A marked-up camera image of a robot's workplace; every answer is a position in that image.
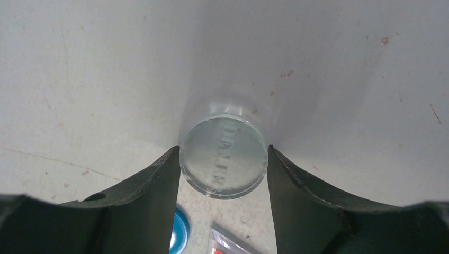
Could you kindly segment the red black triangle button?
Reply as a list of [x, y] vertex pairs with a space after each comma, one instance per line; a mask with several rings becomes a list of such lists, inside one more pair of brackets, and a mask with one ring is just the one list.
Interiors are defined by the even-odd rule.
[[209, 231], [209, 240], [206, 253], [241, 253], [241, 254], [255, 254], [261, 253], [254, 247], [245, 243], [230, 231], [213, 222]]

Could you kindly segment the clear round dealer button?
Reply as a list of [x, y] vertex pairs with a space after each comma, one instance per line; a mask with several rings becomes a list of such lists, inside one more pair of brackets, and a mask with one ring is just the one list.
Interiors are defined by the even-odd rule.
[[249, 121], [216, 115], [186, 135], [179, 163], [186, 181], [199, 193], [214, 199], [237, 199], [262, 182], [268, 166], [267, 145]]

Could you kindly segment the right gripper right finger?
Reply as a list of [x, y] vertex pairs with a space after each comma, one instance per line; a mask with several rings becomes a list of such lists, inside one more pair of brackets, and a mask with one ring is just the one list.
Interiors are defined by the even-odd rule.
[[321, 180], [273, 147], [268, 158], [278, 253], [448, 253], [448, 202], [378, 203]]

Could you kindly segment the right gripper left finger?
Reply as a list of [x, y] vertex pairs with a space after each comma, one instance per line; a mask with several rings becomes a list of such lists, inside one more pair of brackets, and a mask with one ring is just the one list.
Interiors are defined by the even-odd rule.
[[168, 253], [179, 146], [83, 201], [1, 195], [1, 253]]

